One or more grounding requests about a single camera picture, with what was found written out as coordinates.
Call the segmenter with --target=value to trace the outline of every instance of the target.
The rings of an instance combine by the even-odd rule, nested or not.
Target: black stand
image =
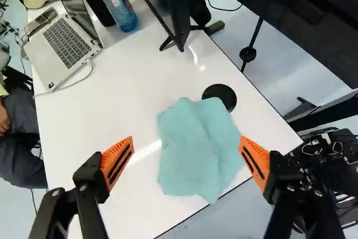
[[[190,30],[194,31],[194,30],[203,30],[208,36],[220,31],[221,29],[223,29],[225,27],[225,23],[223,21],[217,21],[215,23],[213,23],[212,25],[206,27],[201,27],[199,25],[192,25],[190,26]],[[166,47],[170,44],[170,42],[173,41],[173,38],[171,36],[169,36],[164,42],[163,44],[159,47],[160,51],[163,51],[166,49]],[[181,47],[179,48],[179,50],[181,52],[184,51],[184,48]]]
[[[271,2],[272,0],[267,0],[266,3],[265,3],[265,6],[264,6],[264,9],[258,19],[258,22],[257,22],[257,25],[255,27],[255,30],[253,32],[253,35],[252,35],[252,38],[251,38],[251,41],[250,41],[250,44],[249,46],[243,48],[240,53],[239,53],[239,56],[240,58],[242,59],[242,66],[241,66],[241,72],[243,73],[244,72],[244,69],[245,69],[245,66],[247,63],[255,60],[256,58],[256,49],[253,47],[255,41],[256,41],[256,38],[257,38],[257,35],[258,35],[258,32],[260,31],[260,28],[262,26],[262,23],[269,11],[269,8],[271,6]]]
[[[298,100],[302,104],[284,116],[284,119],[296,132],[358,114],[358,90],[323,106],[315,106],[302,97],[298,97]]]

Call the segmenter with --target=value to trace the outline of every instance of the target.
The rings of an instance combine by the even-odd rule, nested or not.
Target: wire
[[[337,143],[341,144],[341,152],[335,151],[335,145],[336,145]],[[341,141],[335,141],[335,143],[333,144],[332,150],[333,150],[334,152],[340,154],[340,155],[343,155],[343,144],[342,144],[342,142],[341,142]]]
[[[87,74],[85,77],[81,78],[80,80],[70,84],[70,85],[67,85],[67,86],[64,86],[62,88],[59,88],[59,89],[55,89],[53,90],[52,92],[43,92],[43,93],[39,93],[37,95],[34,95],[32,98],[35,99],[36,97],[39,97],[39,96],[42,96],[42,95],[48,95],[50,93],[54,93],[54,92],[59,92],[59,91],[62,91],[64,89],[67,89],[69,87],[72,87],[76,84],[79,84],[80,82],[84,81],[85,79],[88,79],[92,74],[93,72],[95,71],[95,66],[93,65],[93,63],[91,62],[91,60],[89,58],[86,59],[86,63],[89,64],[91,66],[91,71],[89,72],[89,74]]]
[[[238,7],[238,8],[234,8],[234,9],[232,9],[232,10],[230,10],[230,9],[225,9],[225,8],[217,8],[217,7],[214,7],[211,3],[210,3],[210,0],[208,0],[208,3],[209,3],[209,5],[210,5],[210,7],[211,8],[213,8],[213,9],[215,9],[215,10],[219,10],[219,11],[237,11],[237,10],[239,10],[241,7],[242,7],[242,4]]]
[[[36,208],[36,204],[35,204],[34,190],[33,189],[29,189],[29,190],[31,191],[32,203],[34,204],[35,213],[37,215],[37,208]]]
[[[306,151],[303,151],[303,149],[306,147],[306,146],[312,146],[312,142],[310,144],[306,144],[302,147],[301,151],[302,153],[304,154],[307,154],[307,155],[310,155],[310,156],[315,156],[314,154],[311,154],[311,153],[307,153]]]

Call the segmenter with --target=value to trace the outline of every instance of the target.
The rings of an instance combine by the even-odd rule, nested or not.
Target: black monitor base
[[[215,23],[213,23],[212,25],[208,26],[208,27],[200,27],[198,25],[192,25],[191,26],[191,31],[194,30],[203,30],[208,36],[220,31],[221,29],[223,29],[225,27],[225,23],[223,21],[217,21]],[[164,51],[165,49],[169,48],[169,44],[173,41],[172,37],[169,36],[164,42],[163,44],[159,47],[160,51]],[[184,45],[178,46],[179,50],[181,52],[184,51]]]

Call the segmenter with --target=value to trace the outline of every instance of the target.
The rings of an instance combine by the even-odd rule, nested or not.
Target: plastic bottle
[[[128,0],[103,1],[123,32],[133,31],[137,27],[138,18]]]

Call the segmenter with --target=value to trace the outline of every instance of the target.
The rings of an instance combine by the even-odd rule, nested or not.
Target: white desk surface
[[[226,84],[237,95],[231,115],[242,135],[281,153],[302,140],[203,31],[190,34],[184,53],[175,46],[160,52],[166,32],[143,0],[131,2],[141,11],[141,30],[104,49],[89,79],[36,98],[36,108],[50,189],[73,188],[74,171],[95,151],[133,136],[135,154],[100,209],[110,238],[154,238],[207,205],[199,196],[164,195],[157,183],[156,115],[179,97],[200,100],[208,86]],[[29,11],[29,20],[40,12]],[[82,68],[69,83],[89,70]],[[32,71],[35,92],[43,92]],[[225,192],[250,176],[243,166]],[[80,232],[75,219],[69,237],[81,238]]]

